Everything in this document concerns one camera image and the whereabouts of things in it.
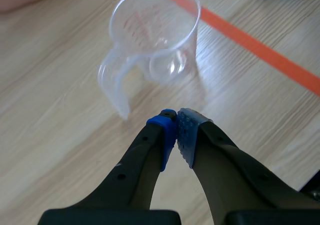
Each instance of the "measuring cup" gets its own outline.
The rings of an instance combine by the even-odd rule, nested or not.
[[[178,5],[184,2],[187,9]],[[199,0],[121,0],[109,22],[114,47],[98,68],[97,80],[124,119],[131,112],[122,87],[138,65],[149,81],[167,84],[196,66]]]

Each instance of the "orange stripe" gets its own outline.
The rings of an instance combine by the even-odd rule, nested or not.
[[[195,5],[190,0],[174,1],[186,10],[195,11]],[[313,73],[297,65],[205,7],[201,9],[201,20],[320,97],[320,78]]]

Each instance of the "screw hole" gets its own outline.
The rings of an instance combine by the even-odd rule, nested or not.
[[[124,180],[126,178],[126,175],[121,173],[118,175],[118,180]]]
[[[262,181],[268,181],[268,180],[269,180],[268,176],[265,175],[265,174],[261,174],[261,175],[259,176],[259,178],[260,178]]]

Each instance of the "wooden floor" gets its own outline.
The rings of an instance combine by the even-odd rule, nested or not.
[[[121,120],[96,82],[118,1],[42,0],[0,16],[1,225],[35,225],[45,210],[84,198],[165,108],[211,118],[295,189],[320,168],[320,97],[203,22],[199,77],[160,87],[133,70],[125,81],[132,114]],[[320,76],[320,0],[201,3]],[[151,207],[178,211],[184,225],[213,223],[176,147]]]

